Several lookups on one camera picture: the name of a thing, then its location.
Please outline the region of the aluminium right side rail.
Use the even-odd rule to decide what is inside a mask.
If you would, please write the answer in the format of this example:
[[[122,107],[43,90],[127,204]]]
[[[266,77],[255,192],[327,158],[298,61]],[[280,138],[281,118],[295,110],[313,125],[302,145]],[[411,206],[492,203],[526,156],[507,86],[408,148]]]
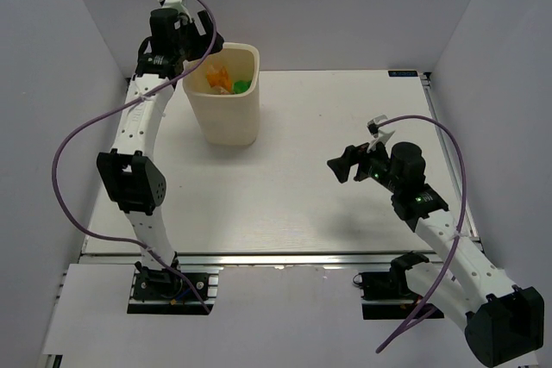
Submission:
[[[432,85],[430,81],[430,72],[422,72],[419,74],[423,92],[429,107],[430,116],[436,121],[441,122],[436,113],[436,106],[432,99]],[[439,137],[441,149],[445,158],[445,162],[448,168],[448,174],[451,178],[452,185],[455,191],[455,196],[458,200],[458,207],[461,207],[462,199],[462,187],[461,187],[461,174],[456,166],[457,155],[455,152],[454,145],[450,140],[449,136],[439,127],[436,127],[436,132]],[[472,215],[469,210],[469,206],[466,205],[466,212],[464,214],[464,222],[462,224],[462,232],[466,235],[469,235],[471,240],[475,243],[480,243],[480,235],[477,228],[474,227],[472,223]]]

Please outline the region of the aluminium front rail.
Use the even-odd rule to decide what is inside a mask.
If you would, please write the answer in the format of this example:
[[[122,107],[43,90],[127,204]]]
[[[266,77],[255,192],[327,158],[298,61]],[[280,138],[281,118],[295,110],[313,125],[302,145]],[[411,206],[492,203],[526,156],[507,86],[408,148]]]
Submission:
[[[284,254],[179,254],[181,265],[378,265],[387,264],[403,253],[284,253]],[[431,262],[442,263],[441,258],[423,252]],[[133,264],[138,254],[83,254],[78,262],[90,265]]]

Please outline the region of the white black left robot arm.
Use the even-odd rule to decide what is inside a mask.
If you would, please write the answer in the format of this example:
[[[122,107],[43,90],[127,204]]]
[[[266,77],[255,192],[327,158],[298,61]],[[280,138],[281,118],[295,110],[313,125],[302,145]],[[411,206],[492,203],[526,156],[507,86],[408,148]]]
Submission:
[[[223,38],[213,32],[206,10],[189,18],[175,8],[152,11],[151,34],[141,44],[137,66],[129,81],[114,143],[97,156],[97,168],[110,200],[129,220],[140,244],[141,266],[157,271],[152,286],[172,298],[182,288],[182,277],[165,268],[172,265],[172,248],[162,218],[166,179],[154,163],[154,144],[165,108],[175,90],[175,78],[192,62],[218,53]]]

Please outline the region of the cream plastic bin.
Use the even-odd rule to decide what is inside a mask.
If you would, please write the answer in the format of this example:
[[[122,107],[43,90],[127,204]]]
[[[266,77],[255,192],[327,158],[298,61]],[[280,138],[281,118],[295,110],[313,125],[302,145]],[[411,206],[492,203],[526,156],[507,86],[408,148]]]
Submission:
[[[206,80],[209,65],[224,65],[232,83],[251,80],[249,90],[229,96],[213,95]],[[182,87],[205,139],[215,145],[248,146],[260,126],[260,54],[256,47],[226,42],[182,80]]]

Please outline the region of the orange juice bottle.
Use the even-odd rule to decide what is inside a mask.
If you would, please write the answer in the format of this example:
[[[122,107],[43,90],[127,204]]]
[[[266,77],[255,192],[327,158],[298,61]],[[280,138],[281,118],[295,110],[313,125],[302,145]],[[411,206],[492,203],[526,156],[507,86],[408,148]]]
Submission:
[[[225,90],[232,89],[233,83],[224,65],[209,65],[205,72],[205,77],[210,87],[220,87]]]

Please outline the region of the aluminium rail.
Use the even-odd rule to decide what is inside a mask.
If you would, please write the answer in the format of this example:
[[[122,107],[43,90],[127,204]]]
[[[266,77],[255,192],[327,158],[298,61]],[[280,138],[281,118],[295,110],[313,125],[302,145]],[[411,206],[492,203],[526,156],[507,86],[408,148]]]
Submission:
[[[430,116],[436,121],[441,122],[436,113],[436,106],[432,99],[432,85],[430,81],[430,72],[422,72],[419,74],[423,92],[429,107]],[[461,187],[461,174],[456,166],[457,155],[455,152],[454,145],[450,140],[449,136],[439,127],[436,127],[436,132],[439,137],[441,149],[445,158],[445,162],[448,168],[448,174],[451,178],[452,185],[455,191],[455,196],[458,200],[458,207],[461,207],[462,199],[462,187]],[[480,243],[480,235],[477,228],[474,227],[472,223],[472,215],[469,210],[469,206],[466,205],[466,212],[464,214],[464,222],[462,224],[462,232],[466,235],[469,235],[471,240],[475,243]]]
[[[403,253],[284,253],[284,254],[179,254],[181,265],[378,265],[387,264]],[[442,263],[441,258],[423,252],[431,262]],[[133,264],[138,254],[83,254],[78,262],[90,265]]]

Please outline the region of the green plastic soda bottle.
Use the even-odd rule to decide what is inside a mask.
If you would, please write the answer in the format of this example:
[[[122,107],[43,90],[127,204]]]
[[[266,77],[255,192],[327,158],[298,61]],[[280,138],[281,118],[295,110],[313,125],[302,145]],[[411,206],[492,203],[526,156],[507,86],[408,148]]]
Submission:
[[[251,80],[237,80],[233,83],[233,92],[235,94],[245,93],[249,90],[251,84]]]

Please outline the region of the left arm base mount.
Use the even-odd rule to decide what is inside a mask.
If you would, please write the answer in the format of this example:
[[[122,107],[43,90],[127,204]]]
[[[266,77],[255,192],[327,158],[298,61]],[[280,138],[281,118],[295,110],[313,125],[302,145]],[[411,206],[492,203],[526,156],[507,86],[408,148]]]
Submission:
[[[135,262],[129,292],[129,315],[207,315],[214,307],[218,274],[185,272],[193,288],[166,269],[157,271]]]

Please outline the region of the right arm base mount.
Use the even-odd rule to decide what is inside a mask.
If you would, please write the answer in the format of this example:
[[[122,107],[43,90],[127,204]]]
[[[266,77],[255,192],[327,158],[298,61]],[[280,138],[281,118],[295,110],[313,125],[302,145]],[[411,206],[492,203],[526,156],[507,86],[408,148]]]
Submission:
[[[414,265],[429,263],[421,253],[406,253],[395,258],[387,271],[357,273],[353,286],[361,290],[362,317],[365,321],[400,321],[421,301],[422,296],[407,287],[405,273]]]

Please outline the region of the clear labelled water bottle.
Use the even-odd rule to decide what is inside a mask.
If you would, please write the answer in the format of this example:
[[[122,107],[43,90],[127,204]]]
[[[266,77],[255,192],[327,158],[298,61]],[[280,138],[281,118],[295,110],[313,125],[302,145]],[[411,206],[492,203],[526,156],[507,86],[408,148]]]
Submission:
[[[232,90],[226,90],[225,88],[219,86],[219,85],[216,85],[216,86],[212,86],[210,88],[210,92],[213,94],[213,95],[219,95],[219,96],[229,96],[229,95],[233,95],[234,92]]]

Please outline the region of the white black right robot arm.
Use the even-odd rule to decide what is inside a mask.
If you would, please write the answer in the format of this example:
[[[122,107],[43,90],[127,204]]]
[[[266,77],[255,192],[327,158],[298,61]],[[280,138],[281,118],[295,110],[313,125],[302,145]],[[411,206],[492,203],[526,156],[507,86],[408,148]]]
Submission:
[[[421,149],[399,142],[346,147],[327,163],[339,182],[371,178],[392,193],[398,218],[432,247],[453,275],[430,297],[464,333],[475,358],[494,367],[543,346],[544,300],[533,287],[521,288],[493,265],[469,239],[454,230],[449,206],[425,181]]]

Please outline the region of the right blue table sticker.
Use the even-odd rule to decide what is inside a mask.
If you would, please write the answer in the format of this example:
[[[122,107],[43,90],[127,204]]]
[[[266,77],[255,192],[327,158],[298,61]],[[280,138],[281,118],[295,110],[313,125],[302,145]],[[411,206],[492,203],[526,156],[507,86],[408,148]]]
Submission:
[[[387,73],[390,78],[417,78],[418,77],[417,71],[389,70]]]

